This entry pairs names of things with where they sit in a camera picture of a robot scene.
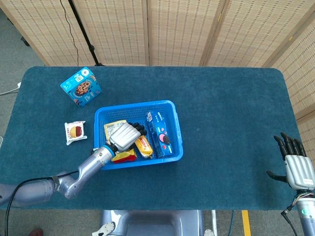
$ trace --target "biscuit box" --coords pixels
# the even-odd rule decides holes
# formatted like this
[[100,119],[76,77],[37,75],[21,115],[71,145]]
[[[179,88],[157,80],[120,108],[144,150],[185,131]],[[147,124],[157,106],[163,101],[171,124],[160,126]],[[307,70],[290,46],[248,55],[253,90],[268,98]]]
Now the biscuit box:
[[163,158],[172,154],[172,146],[167,134],[164,118],[159,111],[149,111],[147,122],[157,151],[157,157]]
[[84,107],[102,92],[93,72],[87,67],[61,83],[60,87],[79,107]]

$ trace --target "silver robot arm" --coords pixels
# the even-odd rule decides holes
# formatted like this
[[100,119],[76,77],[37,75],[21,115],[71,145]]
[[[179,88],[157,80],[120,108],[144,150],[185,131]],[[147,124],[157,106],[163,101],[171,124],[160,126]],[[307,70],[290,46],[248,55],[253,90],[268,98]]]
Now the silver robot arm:
[[[111,161],[115,152],[127,150],[141,135],[145,135],[144,126],[138,123],[124,123],[110,137],[110,146],[102,146],[86,159],[79,167],[79,177],[58,174],[49,180],[39,180],[22,185],[14,196],[12,205],[23,207],[47,202],[55,192],[60,192],[67,199],[74,198],[82,190],[85,183],[106,163]],[[0,206],[7,203],[16,185],[0,184]]]
[[284,142],[278,136],[274,136],[274,138],[282,154],[286,176],[275,175],[271,171],[267,171],[267,174],[274,180],[288,183],[297,192],[292,204],[281,212],[281,215],[294,230],[287,214],[297,205],[304,235],[315,236],[315,198],[313,193],[315,171],[312,161],[306,156],[303,144],[299,140],[292,139],[285,133],[281,133],[281,136]]

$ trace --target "table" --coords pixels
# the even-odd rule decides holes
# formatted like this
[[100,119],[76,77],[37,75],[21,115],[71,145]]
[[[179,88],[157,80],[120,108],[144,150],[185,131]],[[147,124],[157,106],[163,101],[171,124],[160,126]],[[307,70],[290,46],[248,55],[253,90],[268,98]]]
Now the table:
[[[56,193],[35,208],[283,209],[295,192],[273,135],[299,138],[283,76],[271,68],[90,67],[103,89],[78,108],[60,83],[80,67],[24,75],[0,150],[2,183],[73,171],[89,155],[100,107],[171,100],[184,156],[174,163],[99,171],[76,199]],[[67,146],[64,123],[85,120],[86,140]]]

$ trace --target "gray carpet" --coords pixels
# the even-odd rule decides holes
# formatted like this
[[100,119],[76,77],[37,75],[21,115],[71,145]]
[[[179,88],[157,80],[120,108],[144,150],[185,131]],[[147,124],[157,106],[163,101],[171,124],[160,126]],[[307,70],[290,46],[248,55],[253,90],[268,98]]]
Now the gray carpet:
[[[14,89],[25,71],[35,65],[43,65],[30,47],[20,40],[21,35],[0,10],[0,93]],[[0,136],[4,136],[16,93],[0,96]],[[0,234],[4,232],[4,214],[0,210]],[[290,226],[279,211],[250,211],[253,236],[293,235]],[[297,212],[289,215],[298,235],[303,235]],[[211,229],[211,212],[204,212],[205,229]],[[217,211],[218,235],[227,236],[231,211]],[[100,222],[100,210],[24,210],[14,209],[10,214],[10,235],[27,236],[34,228],[42,228],[45,236],[83,236],[96,231]],[[244,235],[242,214],[235,212],[233,236]]]

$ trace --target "bamboo room divider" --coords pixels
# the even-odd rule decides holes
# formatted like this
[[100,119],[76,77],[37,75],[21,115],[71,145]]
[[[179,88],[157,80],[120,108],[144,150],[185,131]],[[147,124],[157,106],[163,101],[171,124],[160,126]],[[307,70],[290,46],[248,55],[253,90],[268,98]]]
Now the bamboo room divider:
[[[79,52],[94,60],[61,0]],[[301,138],[315,161],[314,0],[73,0],[104,65],[274,67],[283,75]],[[46,65],[76,65],[60,0],[0,0]]]

